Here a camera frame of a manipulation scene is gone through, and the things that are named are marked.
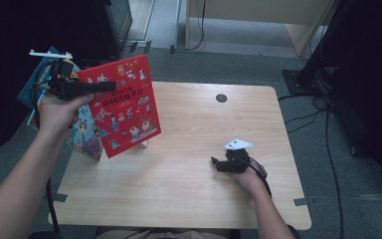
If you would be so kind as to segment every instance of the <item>wooden desk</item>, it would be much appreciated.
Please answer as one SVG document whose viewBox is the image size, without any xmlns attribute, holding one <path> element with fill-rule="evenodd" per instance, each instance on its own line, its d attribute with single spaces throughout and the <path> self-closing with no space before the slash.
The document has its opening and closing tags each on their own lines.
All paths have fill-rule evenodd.
<svg viewBox="0 0 382 239">
<path fill-rule="evenodd" d="M 212 166 L 235 137 L 255 146 L 275 205 L 296 229 L 311 225 L 275 90 L 270 87 L 153 83 L 162 134 L 100 161 L 73 151 L 55 202 L 61 224 L 257 228 L 254 204 Z M 224 94 L 225 103 L 216 101 Z"/>
<path fill-rule="evenodd" d="M 188 48 L 189 18 L 201 18 L 205 0 L 187 1 L 185 44 Z M 286 24 L 296 54 L 301 56 L 318 27 L 331 18 L 335 0 L 210 0 L 205 18 Z"/>
</svg>

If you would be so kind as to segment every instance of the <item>forearm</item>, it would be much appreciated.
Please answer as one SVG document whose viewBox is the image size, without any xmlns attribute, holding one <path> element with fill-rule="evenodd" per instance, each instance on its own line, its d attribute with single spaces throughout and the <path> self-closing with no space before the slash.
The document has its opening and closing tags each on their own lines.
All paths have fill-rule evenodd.
<svg viewBox="0 0 382 239">
<path fill-rule="evenodd" d="M 266 189 L 260 186 L 251 194 L 256 207 L 259 238 L 293 238 Z"/>
<path fill-rule="evenodd" d="M 0 238 L 27 238 L 52 173 L 61 142 L 38 133 L 0 185 Z"/>
</svg>

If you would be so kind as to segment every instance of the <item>light wood tabletop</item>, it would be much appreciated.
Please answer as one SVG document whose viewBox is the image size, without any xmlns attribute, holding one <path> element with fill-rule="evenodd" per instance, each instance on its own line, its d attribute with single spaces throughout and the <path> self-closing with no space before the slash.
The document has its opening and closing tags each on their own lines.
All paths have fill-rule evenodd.
<svg viewBox="0 0 382 239">
<path fill-rule="evenodd" d="M 271 87 L 153 82 L 162 133 L 100 161 L 75 150 L 55 202 L 60 224 L 257 228 L 249 194 L 218 172 L 225 144 L 250 143 L 287 224 L 311 226 L 276 92 Z M 219 103 L 219 94 L 227 101 Z"/>
</svg>

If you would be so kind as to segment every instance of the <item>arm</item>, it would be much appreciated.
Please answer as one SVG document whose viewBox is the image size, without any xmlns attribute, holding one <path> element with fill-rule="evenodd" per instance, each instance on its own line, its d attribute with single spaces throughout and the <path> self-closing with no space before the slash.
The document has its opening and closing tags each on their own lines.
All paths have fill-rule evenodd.
<svg viewBox="0 0 382 239">
<path fill-rule="evenodd" d="M 67 103 L 52 96 L 43 98 L 41 127 L 0 185 L 0 238 L 28 238 L 46 183 L 69 135 L 68 127 L 77 121 L 78 108 L 92 98 L 88 95 Z"/>
<path fill-rule="evenodd" d="M 243 173 L 230 174 L 230 176 L 236 179 L 254 200 L 260 239 L 293 238 L 265 185 L 251 168 L 248 167 Z"/>
</svg>

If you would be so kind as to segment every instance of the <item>black round hole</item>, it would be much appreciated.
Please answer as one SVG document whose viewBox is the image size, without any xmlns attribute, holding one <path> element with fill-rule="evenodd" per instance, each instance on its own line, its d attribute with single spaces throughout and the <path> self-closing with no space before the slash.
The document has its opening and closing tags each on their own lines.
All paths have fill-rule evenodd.
<svg viewBox="0 0 382 239">
<path fill-rule="evenodd" d="M 219 95 L 216 96 L 216 100 L 219 103 L 225 103 L 228 100 L 228 98 L 225 95 L 223 95 L 223 94 L 219 94 Z"/>
</svg>

